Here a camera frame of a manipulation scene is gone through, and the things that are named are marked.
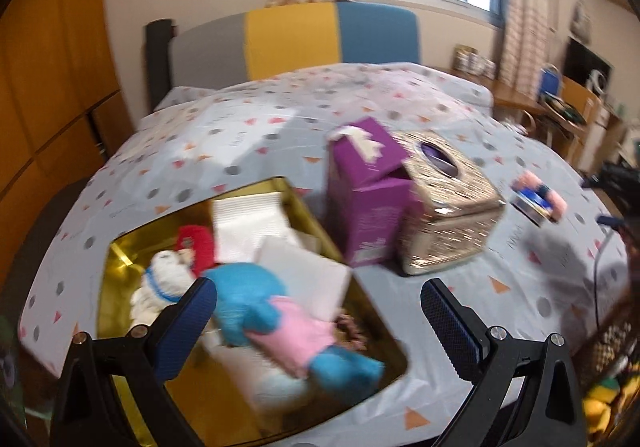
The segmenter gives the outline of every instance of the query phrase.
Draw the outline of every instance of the yellow headboard panel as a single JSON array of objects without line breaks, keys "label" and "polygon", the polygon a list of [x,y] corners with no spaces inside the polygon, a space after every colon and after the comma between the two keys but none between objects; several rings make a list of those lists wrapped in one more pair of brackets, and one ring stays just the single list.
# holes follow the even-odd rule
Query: yellow headboard panel
[{"label": "yellow headboard panel", "polygon": [[284,5],[247,12],[244,60],[251,81],[340,62],[335,4]]}]

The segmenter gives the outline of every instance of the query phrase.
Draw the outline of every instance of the brown scrunchie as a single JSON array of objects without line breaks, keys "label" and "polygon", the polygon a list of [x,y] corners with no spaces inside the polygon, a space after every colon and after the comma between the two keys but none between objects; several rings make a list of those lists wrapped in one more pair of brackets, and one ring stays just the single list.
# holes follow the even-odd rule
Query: brown scrunchie
[{"label": "brown scrunchie", "polygon": [[366,351],[367,338],[360,332],[353,317],[344,310],[335,319],[338,346],[351,351]]}]

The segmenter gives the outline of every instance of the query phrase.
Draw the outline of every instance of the gray cord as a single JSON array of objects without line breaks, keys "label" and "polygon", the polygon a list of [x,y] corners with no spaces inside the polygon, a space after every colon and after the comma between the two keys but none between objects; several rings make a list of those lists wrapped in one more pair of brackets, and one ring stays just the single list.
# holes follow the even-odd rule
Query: gray cord
[{"label": "gray cord", "polygon": [[598,263],[600,262],[602,251],[605,249],[614,233],[615,230],[609,229],[609,232],[607,232],[607,235],[604,237],[604,241],[600,245],[600,248],[596,253],[596,257],[593,260],[593,302],[596,307],[596,331],[600,331],[600,315],[598,314]]}]

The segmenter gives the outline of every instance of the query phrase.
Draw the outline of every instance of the blue gripper pad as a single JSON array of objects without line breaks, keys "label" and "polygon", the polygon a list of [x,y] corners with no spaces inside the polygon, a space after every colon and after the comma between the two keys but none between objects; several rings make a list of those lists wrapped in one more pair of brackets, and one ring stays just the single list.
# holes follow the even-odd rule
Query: blue gripper pad
[{"label": "blue gripper pad", "polygon": [[178,376],[215,310],[216,300],[216,285],[201,277],[176,304],[167,306],[153,322],[147,345],[159,382]]},{"label": "blue gripper pad", "polygon": [[480,363],[490,348],[484,337],[486,326],[478,315],[463,307],[439,279],[422,285],[420,305],[458,376],[478,382]]}]

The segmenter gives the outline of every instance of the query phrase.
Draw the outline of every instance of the headboard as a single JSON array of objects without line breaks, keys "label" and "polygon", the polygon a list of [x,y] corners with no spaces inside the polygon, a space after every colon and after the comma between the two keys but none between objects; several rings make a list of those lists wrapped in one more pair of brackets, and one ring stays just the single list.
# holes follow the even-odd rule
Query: headboard
[{"label": "headboard", "polygon": [[146,26],[151,108],[173,86],[220,89],[337,62],[420,62],[415,14],[359,2],[260,8],[173,36],[171,20]]}]

